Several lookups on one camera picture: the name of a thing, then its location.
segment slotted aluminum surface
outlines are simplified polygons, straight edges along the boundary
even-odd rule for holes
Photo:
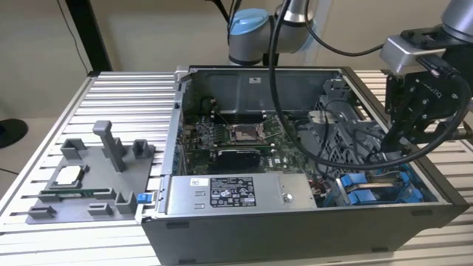
[[[386,77],[380,71],[358,71],[384,102]],[[158,146],[149,188],[159,185],[165,139],[174,99],[173,73],[105,73],[79,101],[71,121],[61,128],[42,160],[33,166],[15,199],[2,216],[0,265],[159,265],[145,231],[134,221],[41,225],[26,230],[25,212],[35,204],[29,198],[45,188],[61,160],[59,147],[67,137],[82,137],[90,145],[98,119],[110,119],[125,142],[145,138]],[[466,141],[447,142],[430,158],[473,206],[473,148]],[[250,265],[473,265],[473,208],[439,229],[423,231],[394,253],[363,254]]]

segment power supply label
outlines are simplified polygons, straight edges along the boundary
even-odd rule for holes
[[[211,206],[215,208],[256,206],[254,178],[211,178]]]

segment green circuit board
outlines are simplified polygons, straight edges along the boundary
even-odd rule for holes
[[[294,146],[279,119],[259,124],[214,124],[206,119],[187,128],[188,174],[208,175],[222,150],[259,150],[260,166],[252,173],[315,173],[315,165]]]

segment black base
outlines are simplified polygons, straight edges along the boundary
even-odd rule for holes
[[[29,125],[23,120],[7,119],[0,121],[0,148],[17,143],[29,133]]]

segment beige wall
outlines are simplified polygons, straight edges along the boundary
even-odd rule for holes
[[[227,10],[231,1],[224,0]],[[280,0],[243,1],[242,9],[275,11]],[[93,0],[117,70],[171,71],[177,65],[228,64],[227,24],[204,0]],[[303,54],[286,55],[300,65]]]
[[[274,11],[282,0],[243,3],[242,8]],[[447,3],[334,0],[323,38],[340,49],[367,49],[388,34],[436,24]],[[228,64],[227,27],[211,2],[93,0],[93,6],[117,70],[174,71],[179,64]],[[316,65],[384,67],[378,55],[352,59],[324,49],[316,55]],[[284,55],[280,64],[302,65],[304,56]],[[57,0],[0,0],[0,119],[58,116],[85,78]]]
[[[55,0],[0,0],[0,119],[55,117],[86,77]]]
[[[450,0],[332,0],[322,39],[335,48],[360,52],[384,43],[406,29],[442,22]],[[380,52],[350,58],[320,48],[315,65],[348,65],[354,69],[387,68]]]

